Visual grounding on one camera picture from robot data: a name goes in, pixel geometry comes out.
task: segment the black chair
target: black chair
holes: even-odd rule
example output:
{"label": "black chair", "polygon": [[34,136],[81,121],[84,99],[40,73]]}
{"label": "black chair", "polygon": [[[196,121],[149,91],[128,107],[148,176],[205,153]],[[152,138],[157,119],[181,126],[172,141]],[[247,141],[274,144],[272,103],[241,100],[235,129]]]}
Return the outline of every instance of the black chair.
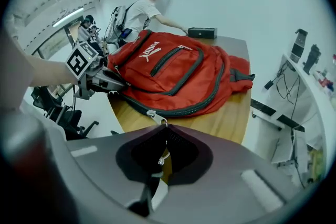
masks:
{"label": "black chair", "polygon": [[34,106],[47,112],[46,118],[56,122],[64,129],[67,140],[86,138],[92,127],[99,124],[98,121],[94,121],[86,130],[83,126],[79,127],[78,122],[82,112],[80,110],[67,111],[70,107],[62,106],[63,99],[61,97],[54,98],[47,87],[34,87],[31,97],[34,99]]}

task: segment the red backpack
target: red backpack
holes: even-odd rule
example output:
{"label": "red backpack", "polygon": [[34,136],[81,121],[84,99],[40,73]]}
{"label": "red backpack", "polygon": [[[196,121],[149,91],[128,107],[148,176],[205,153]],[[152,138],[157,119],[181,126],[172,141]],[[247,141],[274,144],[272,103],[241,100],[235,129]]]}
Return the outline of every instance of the red backpack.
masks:
{"label": "red backpack", "polygon": [[108,68],[128,85],[120,94],[129,105],[167,118],[214,112],[255,77],[248,61],[218,46],[150,30],[109,55]]}

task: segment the fluorescent light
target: fluorescent light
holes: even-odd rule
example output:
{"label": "fluorescent light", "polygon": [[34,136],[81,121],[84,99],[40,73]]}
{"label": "fluorescent light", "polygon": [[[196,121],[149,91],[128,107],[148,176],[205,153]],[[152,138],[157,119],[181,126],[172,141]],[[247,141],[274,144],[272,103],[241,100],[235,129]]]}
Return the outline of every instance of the fluorescent light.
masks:
{"label": "fluorescent light", "polygon": [[69,15],[65,16],[64,18],[62,18],[61,20],[59,20],[58,22],[56,22],[55,24],[53,24],[52,26],[53,27],[57,27],[59,26],[61,23],[63,23],[66,19],[70,18],[71,16],[79,13],[79,12],[82,12],[84,10],[84,8],[80,8],[78,10],[75,10],[74,12],[70,13]]}

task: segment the wooden table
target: wooden table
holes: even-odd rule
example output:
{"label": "wooden table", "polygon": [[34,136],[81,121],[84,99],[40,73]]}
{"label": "wooden table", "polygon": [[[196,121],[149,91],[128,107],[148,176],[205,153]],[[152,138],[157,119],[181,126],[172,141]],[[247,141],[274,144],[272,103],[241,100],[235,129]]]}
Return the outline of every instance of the wooden table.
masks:
{"label": "wooden table", "polygon": [[[220,46],[229,55],[249,60],[246,42],[243,40],[220,36],[214,40],[197,40],[205,44]],[[109,101],[125,132],[155,125],[151,118],[134,110],[117,95],[110,95]],[[247,125],[250,102],[250,90],[247,93],[235,93],[216,112],[192,118],[169,118],[168,123],[189,127],[241,144]]]}

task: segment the hand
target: hand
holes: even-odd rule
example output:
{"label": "hand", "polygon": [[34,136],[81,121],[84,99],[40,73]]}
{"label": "hand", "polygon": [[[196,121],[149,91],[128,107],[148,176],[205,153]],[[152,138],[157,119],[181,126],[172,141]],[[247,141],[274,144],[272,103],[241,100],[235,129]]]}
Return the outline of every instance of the hand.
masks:
{"label": "hand", "polygon": [[181,30],[188,35],[188,28],[182,27]]}

